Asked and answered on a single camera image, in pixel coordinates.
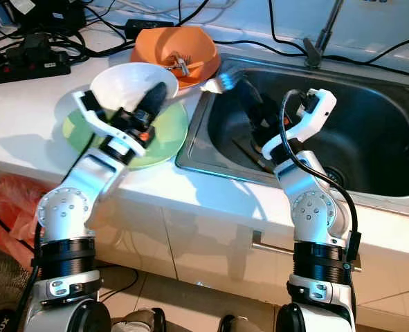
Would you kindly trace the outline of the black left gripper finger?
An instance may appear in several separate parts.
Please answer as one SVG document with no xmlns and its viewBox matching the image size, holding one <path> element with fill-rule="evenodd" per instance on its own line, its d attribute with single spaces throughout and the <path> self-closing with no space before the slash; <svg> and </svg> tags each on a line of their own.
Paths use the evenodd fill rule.
<svg viewBox="0 0 409 332">
<path fill-rule="evenodd" d="M 168 86 L 165 82 L 158 82 L 157 85 L 152 86 L 137 104 L 137 118 L 141 120 L 156 119 L 162 111 L 167 97 Z"/>
</svg>

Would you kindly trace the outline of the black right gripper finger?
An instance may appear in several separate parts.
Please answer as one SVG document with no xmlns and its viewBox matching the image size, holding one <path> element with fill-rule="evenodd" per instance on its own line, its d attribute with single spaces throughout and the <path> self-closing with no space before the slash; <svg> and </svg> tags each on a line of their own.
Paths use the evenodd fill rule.
<svg viewBox="0 0 409 332">
<path fill-rule="evenodd" d="M 264 101 L 260 92 L 249 82 L 246 75 L 240 75 L 235 85 L 235 92 L 242 110 L 248 117 L 264 117 L 266 115 Z"/>
</svg>

